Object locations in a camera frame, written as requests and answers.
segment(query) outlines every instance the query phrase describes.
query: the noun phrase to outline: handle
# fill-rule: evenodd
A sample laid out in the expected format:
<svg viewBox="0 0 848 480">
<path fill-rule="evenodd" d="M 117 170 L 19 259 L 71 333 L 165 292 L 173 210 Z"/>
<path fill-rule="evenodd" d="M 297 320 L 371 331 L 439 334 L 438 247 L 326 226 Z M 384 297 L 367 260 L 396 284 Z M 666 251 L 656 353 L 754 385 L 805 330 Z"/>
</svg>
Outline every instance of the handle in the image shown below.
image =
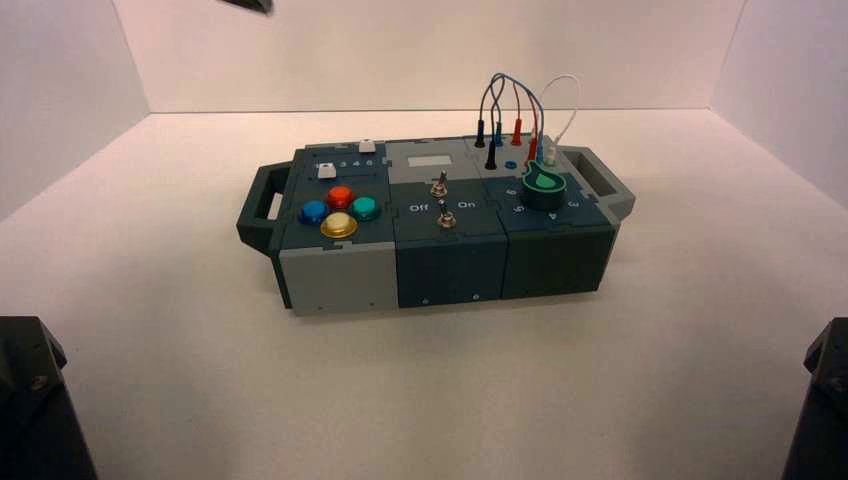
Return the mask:
<svg viewBox="0 0 848 480">
<path fill-rule="evenodd" d="M 274 226 L 283 221 L 282 218 L 269 220 L 268 211 L 274 194 L 285 191 L 290 173 L 291 162 L 259 167 L 236 222 L 241 241 L 268 256 L 271 256 L 268 249 Z"/>
<path fill-rule="evenodd" d="M 560 150 L 595 191 L 598 203 L 606 205 L 619 221 L 630 215 L 633 204 L 636 203 L 636 196 L 592 150 L 588 148 L 560 148 Z"/>
</svg>

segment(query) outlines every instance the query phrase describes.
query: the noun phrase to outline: white backdrop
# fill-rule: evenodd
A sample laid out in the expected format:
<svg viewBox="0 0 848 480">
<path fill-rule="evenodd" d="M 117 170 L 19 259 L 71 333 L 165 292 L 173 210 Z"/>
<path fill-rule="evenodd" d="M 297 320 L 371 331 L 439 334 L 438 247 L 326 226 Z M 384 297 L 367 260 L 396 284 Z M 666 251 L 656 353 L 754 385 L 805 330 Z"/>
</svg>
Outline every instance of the white backdrop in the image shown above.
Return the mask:
<svg viewBox="0 0 848 480">
<path fill-rule="evenodd" d="M 115 0 L 151 109 L 474 108 L 501 69 L 577 73 L 588 107 L 703 108 L 742 0 L 275 3 Z"/>
<path fill-rule="evenodd" d="M 0 0 L 0 220 L 146 114 L 109 0 Z"/>
<path fill-rule="evenodd" d="M 717 113 L 848 206 L 848 2 L 751 0 Z"/>
</svg>

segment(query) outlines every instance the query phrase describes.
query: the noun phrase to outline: white wire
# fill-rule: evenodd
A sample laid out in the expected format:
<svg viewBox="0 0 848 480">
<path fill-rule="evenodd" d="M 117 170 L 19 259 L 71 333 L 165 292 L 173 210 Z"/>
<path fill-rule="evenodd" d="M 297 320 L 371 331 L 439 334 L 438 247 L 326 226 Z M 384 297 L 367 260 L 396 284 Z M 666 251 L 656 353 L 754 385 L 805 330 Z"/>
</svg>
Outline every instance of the white wire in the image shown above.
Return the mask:
<svg viewBox="0 0 848 480">
<path fill-rule="evenodd" d="M 565 132 L 568 131 L 568 127 L 571 126 L 571 123 L 574 121 L 574 117 L 577 116 L 577 111 L 580 110 L 580 95 L 583 93 L 583 87 L 580 84 L 580 79 L 577 78 L 577 76 L 572 75 L 570 73 L 565 73 L 563 75 L 558 75 L 552 78 L 551 81 L 548 82 L 547 85 L 545 85 L 545 88 L 542 89 L 542 94 L 539 95 L 539 103 L 541 103 L 542 99 L 545 98 L 545 92 L 548 91 L 548 88 L 550 88 L 551 85 L 564 78 L 574 81 L 574 83 L 577 85 L 577 100 L 575 100 L 574 102 L 574 111 L 571 112 L 571 117 L 568 119 L 568 123 L 565 124 L 565 128 L 563 128 L 562 131 L 559 132 L 559 135 L 554 138 L 554 146 L 559 144 L 559 140 L 562 138 L 563 135 L 565 135 Z"/>
</svg>

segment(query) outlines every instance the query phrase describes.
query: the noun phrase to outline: white table surface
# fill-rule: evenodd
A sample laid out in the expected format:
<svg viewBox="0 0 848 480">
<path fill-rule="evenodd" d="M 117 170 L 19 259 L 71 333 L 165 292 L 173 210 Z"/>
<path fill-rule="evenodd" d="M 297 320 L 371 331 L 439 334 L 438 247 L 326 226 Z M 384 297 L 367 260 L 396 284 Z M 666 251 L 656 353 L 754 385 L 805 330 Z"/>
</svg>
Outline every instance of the white table surface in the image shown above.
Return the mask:
<svg viewBox="0 0 848 480">
<path fill-rule="evenodd" d="M 258 166 L 475 121 L 152 115 L 3 221 L 0 312 L 65 347 L 101 477 L 776 478 L 848 212 L 709 111 L 578 116 L 637 196 L 596 293 L 283 309 L 235 229 Z"/>
</svg>

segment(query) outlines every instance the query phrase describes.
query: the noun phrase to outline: white button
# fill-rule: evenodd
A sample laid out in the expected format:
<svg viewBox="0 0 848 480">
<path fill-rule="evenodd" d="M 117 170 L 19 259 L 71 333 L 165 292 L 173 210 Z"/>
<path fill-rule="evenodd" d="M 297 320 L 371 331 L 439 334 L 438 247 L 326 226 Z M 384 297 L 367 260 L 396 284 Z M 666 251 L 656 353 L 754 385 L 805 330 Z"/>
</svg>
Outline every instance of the white button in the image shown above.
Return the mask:
<svg viewBox="0 0 848 480">
<path fill-rule="evenodd" d="M 377 151 L 377 145 L 374 140 L 362 140 L 359 142 L 359 153 L 374 153 Z"/>
<path fill-rule="evenodd" d="M 318 178 L 336 178 L 336 166 L 332 163 L 319 163 Z"/>
</svg>

